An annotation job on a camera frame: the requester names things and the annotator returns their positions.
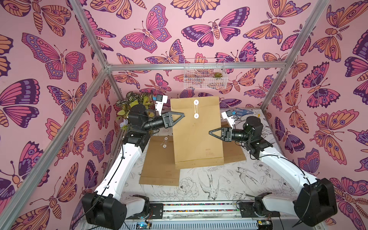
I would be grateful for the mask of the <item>brown kraft file bag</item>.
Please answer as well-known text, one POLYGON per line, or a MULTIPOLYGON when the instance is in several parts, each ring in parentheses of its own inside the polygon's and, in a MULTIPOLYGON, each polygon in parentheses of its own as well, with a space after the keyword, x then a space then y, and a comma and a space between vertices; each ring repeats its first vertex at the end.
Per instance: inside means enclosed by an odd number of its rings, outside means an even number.
POLYGON ((222 141, 209 134, 221 127, 219 97, 171 99, 171 111, 185 115, 172 128, 176 169, 223 165, 222 141))
POLYGON ((243 148, 235 142, 223 142, 224 164, 246 161, 243 148))
POLYGON ((172 136, 152 136, 139 184, 179 186, 180 170, 175 168, 172 136))

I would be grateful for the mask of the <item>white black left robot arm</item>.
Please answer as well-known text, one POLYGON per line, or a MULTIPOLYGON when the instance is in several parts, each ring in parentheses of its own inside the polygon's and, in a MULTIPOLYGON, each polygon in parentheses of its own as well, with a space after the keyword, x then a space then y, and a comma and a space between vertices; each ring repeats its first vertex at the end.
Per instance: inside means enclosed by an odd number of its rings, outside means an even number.
POLYGON ((130 109, 127 117, 130 128, 122 140, 119 155, 100 185, 81 198, 83 217, 87 223, 118 230, 126 218, 145 218, 150 215, 150 201, 146 196, 133 195, 121 201, 125 183, 149 142, 150 132, 173 127, 184 117, 183 113, 169 111, 159 117, 150 118, 148 110, 142 104, 130 109))

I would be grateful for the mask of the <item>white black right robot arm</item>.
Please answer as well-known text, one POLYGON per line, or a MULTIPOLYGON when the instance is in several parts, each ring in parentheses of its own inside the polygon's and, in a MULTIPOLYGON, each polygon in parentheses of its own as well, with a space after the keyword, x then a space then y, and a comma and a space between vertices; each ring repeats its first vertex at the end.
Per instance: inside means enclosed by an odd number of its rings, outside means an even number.
POLYGON ((255 214, 265 217, 270 212, 297 216, 297 224, 314 227, 337 214, 334 186, 326 178, 316 176, 296 166, 262 138, 263 124, 257 117, 248 117, 242 129, 221 127, 209 134, 224 142, 237 142, 249 154, 278 173, 298 194, 297 199, 263 193, 255 197, 255 214))

